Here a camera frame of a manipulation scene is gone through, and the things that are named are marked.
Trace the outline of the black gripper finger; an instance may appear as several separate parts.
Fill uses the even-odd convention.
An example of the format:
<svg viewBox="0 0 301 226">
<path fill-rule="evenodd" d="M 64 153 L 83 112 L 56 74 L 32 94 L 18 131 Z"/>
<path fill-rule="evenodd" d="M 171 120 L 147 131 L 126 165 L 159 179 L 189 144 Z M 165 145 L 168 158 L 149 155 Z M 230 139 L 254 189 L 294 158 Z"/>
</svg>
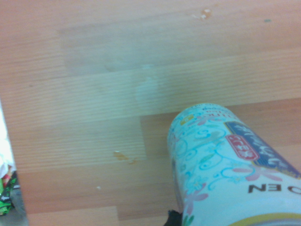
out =
<svg viewBox="0 0 301 226">
<path fill-rule="evenodd" d="M 168 211 L 168 218 L 164 226 L 181 226 L 183 214 L 176 210 Z"/>
</svg>

